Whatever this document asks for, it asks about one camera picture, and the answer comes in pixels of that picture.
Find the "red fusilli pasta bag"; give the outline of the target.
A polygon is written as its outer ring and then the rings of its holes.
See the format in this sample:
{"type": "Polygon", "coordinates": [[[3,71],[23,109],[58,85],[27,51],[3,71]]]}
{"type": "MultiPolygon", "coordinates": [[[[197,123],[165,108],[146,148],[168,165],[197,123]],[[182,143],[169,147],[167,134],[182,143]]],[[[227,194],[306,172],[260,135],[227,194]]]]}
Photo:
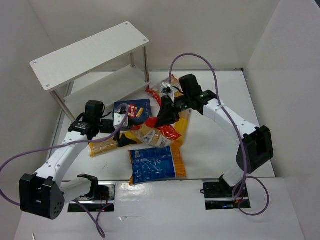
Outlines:
{"type": "Polygon", "coordinates": [[[150,117],[146,122],[131,128],[131,133],[142,143],[153,148],[165,148],[182,135],[172,125],[156,127],[157,117],[150,117]]]}

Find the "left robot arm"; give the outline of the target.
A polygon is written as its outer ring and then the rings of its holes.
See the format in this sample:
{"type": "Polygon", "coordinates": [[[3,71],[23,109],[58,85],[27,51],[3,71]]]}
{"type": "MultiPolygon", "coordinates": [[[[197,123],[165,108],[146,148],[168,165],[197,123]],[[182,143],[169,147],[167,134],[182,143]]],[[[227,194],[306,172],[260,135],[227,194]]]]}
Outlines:
{"type": "Polygon", "coordinates": [[[119,114],[113,124],[115,130],[107,137],[96,140],[103,130],[104,104],[90,100],[70,125],[60,145],[53,146],[52,156],[33,174],[24,174],[19,180],[20,209],[23,212],[56,219],[65,204],[79,197],[94,199],[99,192],[97,177],[81,173],[76,179],[63,183],[63,179],[78,155],[90,144],[101,143],[117,135],[127,124],[130,107],[122,103],[116,109],[119,114]]]}

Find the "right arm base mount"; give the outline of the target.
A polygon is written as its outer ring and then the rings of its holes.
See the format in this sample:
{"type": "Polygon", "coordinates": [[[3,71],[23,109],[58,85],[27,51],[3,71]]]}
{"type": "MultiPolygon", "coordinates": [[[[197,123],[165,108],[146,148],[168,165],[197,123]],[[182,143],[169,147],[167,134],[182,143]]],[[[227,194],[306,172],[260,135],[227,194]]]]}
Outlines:
{"type": "Polygon", "coordinates": [[[234,199],[232,197],[232,188],[223,191],[220,188],[218,179],[205,179],[202,181],[202,185],[203,187],[199,192],[204,195],[204,204],[207,211],[238,209],[239,204],[243,209],[251,208],[246,187],[244,187],[240,197],[234,199]]]}

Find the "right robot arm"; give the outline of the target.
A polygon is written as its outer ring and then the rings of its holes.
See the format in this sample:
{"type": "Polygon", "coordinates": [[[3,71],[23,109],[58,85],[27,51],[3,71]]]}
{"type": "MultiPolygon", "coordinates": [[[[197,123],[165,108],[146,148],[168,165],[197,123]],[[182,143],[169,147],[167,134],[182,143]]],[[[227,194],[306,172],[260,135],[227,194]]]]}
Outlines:
{"type": "Polygon", "coordinates": [[[216,92],[203,91],[193,74],[179,80],[182,95],[171,96],[172,88],[168,83],[162,90],[160,110],[156,128],[172,125],[179,121],[180,113],[194,110],[212,120],[225,130],[239,144],[236,164],[219,178],[226,188],[236,186],[243,177],[252,174],[274,157],[271,131],[266,126],[256,126],[218,100],[216,92]]]}

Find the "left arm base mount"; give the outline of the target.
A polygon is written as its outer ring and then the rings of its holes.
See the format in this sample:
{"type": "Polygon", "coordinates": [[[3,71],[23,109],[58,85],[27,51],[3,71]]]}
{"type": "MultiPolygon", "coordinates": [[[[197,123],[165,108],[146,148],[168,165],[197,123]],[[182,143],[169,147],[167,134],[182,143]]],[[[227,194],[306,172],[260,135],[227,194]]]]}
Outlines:
{"type": "Polygon", "coordinates": [[[99,189],[92,199],[78,197],[76,200],[83,205],[90,213],[114,212],[116,186],[115,181],[99,181],[99,189]]]}

